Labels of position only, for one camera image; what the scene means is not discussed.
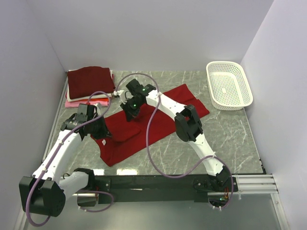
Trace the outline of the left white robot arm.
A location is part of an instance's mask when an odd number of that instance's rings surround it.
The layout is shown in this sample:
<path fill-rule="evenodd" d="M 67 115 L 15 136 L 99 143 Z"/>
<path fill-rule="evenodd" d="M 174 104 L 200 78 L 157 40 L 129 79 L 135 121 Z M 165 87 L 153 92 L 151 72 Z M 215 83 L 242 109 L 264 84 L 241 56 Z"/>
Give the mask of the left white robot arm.
<path fill-rule="evenodd" d="M 91 169 L 78 168 L 66 179 L 62 179 L 62 175 L 85 136 L 105 138 L 111 135 L 101 109 L 99 103 L 80 104 L 77 112 L 62 123 L 58 139 L 42 164 L 31 176 L 22 177 L 19 191 L 27 217 L 31 214 L 57 217 L 73 194 L 96 188 Z"/>

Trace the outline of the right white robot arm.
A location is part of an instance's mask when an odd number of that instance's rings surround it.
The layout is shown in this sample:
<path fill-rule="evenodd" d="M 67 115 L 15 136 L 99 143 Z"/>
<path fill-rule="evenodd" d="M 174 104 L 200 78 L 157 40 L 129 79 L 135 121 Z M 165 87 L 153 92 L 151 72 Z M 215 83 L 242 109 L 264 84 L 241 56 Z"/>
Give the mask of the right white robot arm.
<path fill-rule="evenodd" d="M 199 157 L 199 161 L 184 174 L 177 176 L 167 175 L 159 170 L 155 163 L 152 163 L 152 166 L 157 172 L 164 177 L 179 179 L 188 176 L 196 169 L 197 166 L 203 164 L 207 174 L 215 179 L 218 185 L 225 186 L 227 183 L 230 183 L 228 188 L 230 188 L 231 192 L 234 192 L 235 186 L 231 170 L 220 158 L 216 156 L 215 152 L 212 150 L 211 146 L 206 140 L 202 129 L 202 123 L 195 106 L 191 104 L 184 105 L 169 98 L 160 92 L 157 83 L 154 83 L 154 85 L 148 84 L 143 86 L 136 79 L 133 79 L 127 84 L 126 88 L 132 95 L 131 98 L 128 99 L 125 96 L 125 93 L 120 90 L 116 90 L 115 95 L 121 100 L 120 106 L 125 112 L 127 121 L 131 121 L 132 119 L 136 118 L 140 112 L 141 106 L 144 104 L 154 108 L 154 111 L 147 123 L 145 133 L 146 151 L 150 162 L 153 162 L 153 159 L 149 149 L 149 131 L 154 116 L 158 111 L 162 112 L 173 120 L 177 137 L 181 141 L 188 143 Z"/>

